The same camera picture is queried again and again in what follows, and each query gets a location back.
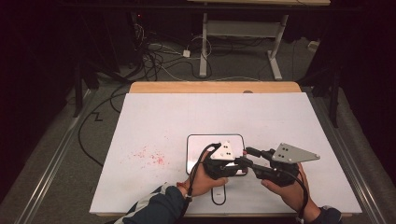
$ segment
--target red marks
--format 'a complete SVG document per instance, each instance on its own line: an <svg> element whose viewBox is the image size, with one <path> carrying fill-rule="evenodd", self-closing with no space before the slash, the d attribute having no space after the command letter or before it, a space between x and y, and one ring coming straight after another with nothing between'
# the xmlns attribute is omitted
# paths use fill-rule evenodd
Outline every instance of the red marks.
<svg viewBox="0 0 396 224"><path fill-rule="evenodd" d="M163 158L159 157L157 162L158 162L158 164L163 165Z"/></svg>
<svg viewBox="0 0 396 224"><path fill-rule="evenodd" d="M166 164L165 156L161 153L161 151L156 150L153 153L151 153L149 152L148 147L143 147L141 151L136 152L134 154L134 157L138 158L139 160L143 160L146 166L150 166L150 165L165 166Z"/></svg>

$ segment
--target wooden table edge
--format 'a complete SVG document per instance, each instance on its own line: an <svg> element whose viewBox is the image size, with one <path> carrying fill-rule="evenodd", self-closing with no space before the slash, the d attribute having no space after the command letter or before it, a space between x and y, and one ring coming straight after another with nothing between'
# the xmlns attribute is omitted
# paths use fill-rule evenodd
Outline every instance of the wooden table edge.
<svg viewBox="0 0 396 224"><path fill-rule="evenodd" d="M281 93L301 92L296 82L135 82L129 93Z"/></svg>

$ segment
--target sleeve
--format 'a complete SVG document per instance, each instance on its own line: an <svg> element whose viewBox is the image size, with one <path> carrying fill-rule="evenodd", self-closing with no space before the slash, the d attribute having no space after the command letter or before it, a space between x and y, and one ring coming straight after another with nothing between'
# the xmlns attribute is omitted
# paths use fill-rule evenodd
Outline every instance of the sleeve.
<svg viewBox="0 0 396 224"><path fill-rule="evenodd" d="M115 224L171 224L179 218L184 202L177 187L164 184L135 203Z"/></svg>
<svg viewBox="0 0 396 224"><path fill-rule="evenodd" d="M341 212L330 206L320 208L319 216L311 222L312 224L342 224Z"/></svg>

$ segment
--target person's left hand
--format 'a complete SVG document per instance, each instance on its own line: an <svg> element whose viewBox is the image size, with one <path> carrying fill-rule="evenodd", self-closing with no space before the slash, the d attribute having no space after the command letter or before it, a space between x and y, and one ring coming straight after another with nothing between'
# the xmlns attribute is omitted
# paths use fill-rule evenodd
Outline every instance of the person's left hand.
<svg viewBox="0 0 396 224"><path fill-rule="evenodd" d="M202 157L201 162L204 161L207 154L208 154L208 151L204 153L204 156ZM208 191L210 191L211 189L213 189L214 187L223 186L227 182L228 182L227 177L222 177L217 180L212 179L209 175L206 174L203 164L199 163L198 170L197 170L195 179L192 184L192 195L191 196L195 197L195 196L203 195L203 194L207 193ZM190 178L187 178L185 183L186 183L186 187L188 189L190 187ZM183 195L187 194L187 191L185 189L183 189L183 188L179 188L179 189Z"/></svg>

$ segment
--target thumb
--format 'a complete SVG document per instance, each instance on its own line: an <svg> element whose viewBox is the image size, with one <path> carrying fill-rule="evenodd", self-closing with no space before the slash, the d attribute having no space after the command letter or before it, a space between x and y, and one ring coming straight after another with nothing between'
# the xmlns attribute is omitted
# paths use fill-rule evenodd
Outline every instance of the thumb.
<svg viewBox="0 0 396 224"><path fill-rule="evenodd" d="M214 181L213 182L213 186L214 187L220 187L220 186L223 186L223 185L228 183L228 178L227 177L222 177L222 178L219 178L219 179L213 180L213 181Z"/></svg>
<svg viewBox="0 0 396 224"><path fill-rule="evenodd" d="M264 185L266 188L276 194L279 192L280 189L280 186L274 184L272 181L267 179L262 180L262 185Z"/></svg>

